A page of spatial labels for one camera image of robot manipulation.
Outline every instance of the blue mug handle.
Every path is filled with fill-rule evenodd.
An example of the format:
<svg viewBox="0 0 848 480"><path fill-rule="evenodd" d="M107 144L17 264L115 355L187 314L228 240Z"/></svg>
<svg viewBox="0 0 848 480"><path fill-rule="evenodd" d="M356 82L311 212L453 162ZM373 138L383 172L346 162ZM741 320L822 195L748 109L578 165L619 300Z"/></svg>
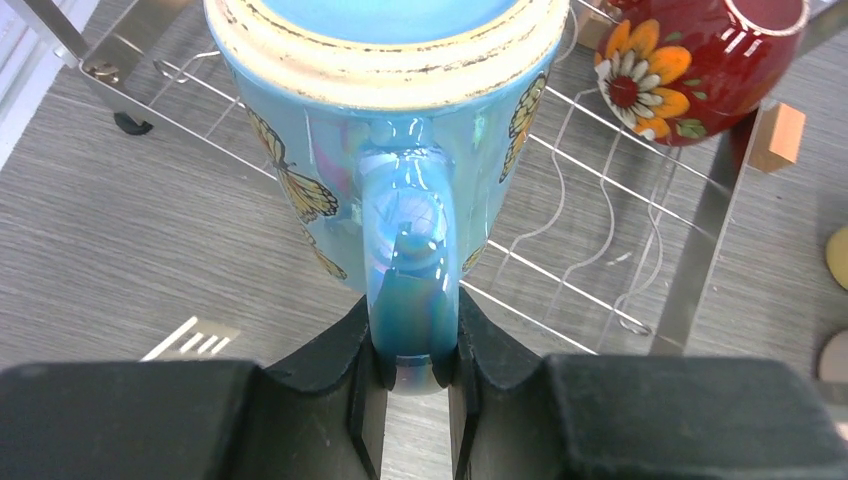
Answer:
<svg viewBox="0 0 848 480"><path fill-rule="evenodd" d="M365 295L387 386L420 395L446 386L438 372L457 344L453 163L430 140L426 120L390 125L358 162Z"/></svg>

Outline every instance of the black rubber foot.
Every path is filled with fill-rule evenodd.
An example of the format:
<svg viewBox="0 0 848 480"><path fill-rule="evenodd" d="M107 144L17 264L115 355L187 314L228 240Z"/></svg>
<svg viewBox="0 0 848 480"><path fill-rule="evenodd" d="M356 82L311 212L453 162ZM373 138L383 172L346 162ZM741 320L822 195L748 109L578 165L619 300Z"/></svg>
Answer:
<svg viewBox="0 0 848 480"><path fill-rule="evenodd" d="M125 112L117 112L113 115L113 118L115 119L115 125L127 135L146 135L147 132L153 130L153 125L147 122L141 122L141 125L139 125Z"/></svg>

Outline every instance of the red mug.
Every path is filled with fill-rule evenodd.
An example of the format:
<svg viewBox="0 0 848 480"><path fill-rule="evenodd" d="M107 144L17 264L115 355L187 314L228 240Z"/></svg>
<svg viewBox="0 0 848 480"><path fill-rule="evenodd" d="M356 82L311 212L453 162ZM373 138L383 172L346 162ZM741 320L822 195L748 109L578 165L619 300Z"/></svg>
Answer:
<svg viewBox="0 0 848 480"><path fill-rule="evenodd" d="M757 108L792 63L808 0L607 0L595 53L613 113L648 140L692 145Z"/></svg>

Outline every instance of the metal dish rack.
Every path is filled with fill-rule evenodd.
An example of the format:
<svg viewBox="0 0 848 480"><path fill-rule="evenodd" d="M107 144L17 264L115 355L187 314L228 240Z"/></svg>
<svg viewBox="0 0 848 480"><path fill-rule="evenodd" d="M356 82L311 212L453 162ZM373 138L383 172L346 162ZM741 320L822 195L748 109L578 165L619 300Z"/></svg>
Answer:
<svg viewBox="0 0 848 480"><path fill-rule="evenodd" d="M255 188L279 195L268 163L252 163L220 140L221 132L247 127L229 75L217 75L213 81L222 62L197 0L136 0L92 48L68 28L50 0L9 1L39 33L61 42L57 54L79 69L116 112L116 123L125 132L140 135L155 126L196 146ZM576 0L575 6L605 15L583 0ZM801 54L845 27L848 2L818 7ZM573 10L565 44L576 37ZM157 51L160 38L174 30L194 32L191 45L182 52ZM588 62L587 52L570 48L558 61L568 56L577 65L581 55ZM690 159L688 151L661 150L622 130L589 81L594 75L590 65L574 69L586 74L582 83L565 78L557 83L552 75L547 107L540 110L531 131L533 141L528 142L489 248L463 284L507 314L558 337L566 351L682 355L730 222L759 115L717 139L712 155L701 152L701 160L709 161ZM145 69L156 73L139 73ZM207 104L216 104L217 111L168 111L172 95L200 95ZM528 161L528 156L539 161ZM629 159L624 169L621 156ZM634 168L642 175L637 184L628 178ZM520 219L528 205L515 193L522 181L547 192L556 206L546 223L529 230L517 228L508 218ZM685 193L675 196L679 185ZM570 208L575 195L594 200ZM627 215L617 214L622 205L630 205ZM599 210L594 223L581 223L595 207ZM587 230L583 236L581 228ZM585 240L582 247L552 248L567 231L573 243ZM627 248L615 248L621 242ZM553 250L574 251L576 256L557 257ZM610 277L617 281L595 281Z"/></svg>

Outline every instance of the flower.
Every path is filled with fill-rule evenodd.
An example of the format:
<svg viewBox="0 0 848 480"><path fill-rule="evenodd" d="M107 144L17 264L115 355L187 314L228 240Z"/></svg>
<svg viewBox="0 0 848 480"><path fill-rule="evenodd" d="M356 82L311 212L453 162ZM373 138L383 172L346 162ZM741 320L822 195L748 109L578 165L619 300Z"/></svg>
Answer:
<svg viewBox="0 0 848 480"><path fill-rule="evenodd" d="M689 99L665 88L680 78L692 63L692 54L681 46L657 48L660 24L647 20L630 33L630 20L620 23L604 56L595 53L595 71L604 100L627 127L648 140L671 133L667 119L689 110Z"/></svg>

